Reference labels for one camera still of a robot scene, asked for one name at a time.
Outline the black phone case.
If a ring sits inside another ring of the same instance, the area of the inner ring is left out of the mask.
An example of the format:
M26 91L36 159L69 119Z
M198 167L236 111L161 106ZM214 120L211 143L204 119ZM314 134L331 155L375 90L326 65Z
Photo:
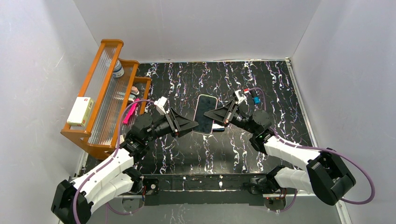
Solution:
M225 127L224 126L219 125L217 123L214 123L212 125L212 132L223 132L223 131L225 131Z

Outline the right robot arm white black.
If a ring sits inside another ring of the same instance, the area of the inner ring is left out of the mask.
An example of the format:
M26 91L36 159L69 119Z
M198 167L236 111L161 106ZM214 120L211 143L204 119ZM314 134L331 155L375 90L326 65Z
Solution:
M204 113L216 123L232 124L252 134L249 142L258 152L280 158L297 169L277 166L261 180L255 181L265 191L293 188L314 193L328 205L335 205L353 186L356 179L335 151L317 151L294 145L275 134L268 113L255 110L247 116L236 101Z

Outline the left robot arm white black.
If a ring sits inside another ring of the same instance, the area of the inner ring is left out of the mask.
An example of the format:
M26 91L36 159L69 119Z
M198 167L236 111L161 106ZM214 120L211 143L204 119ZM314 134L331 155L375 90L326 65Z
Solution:
M115 197L142 194L144 177L134 165L148 152L149 143L167 134L182 137L196 126L198 122L173 108L157 121L148 113L137 116L119 149L84 176L58 184L50 210L64 224L85 224L97 208Z

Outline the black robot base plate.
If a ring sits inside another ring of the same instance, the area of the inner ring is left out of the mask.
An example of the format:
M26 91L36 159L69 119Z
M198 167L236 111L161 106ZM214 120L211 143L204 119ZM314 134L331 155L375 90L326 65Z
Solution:
M145 175L122 199L144 199L146 206L168 204L286 205L294 189L264 188L265 174Z

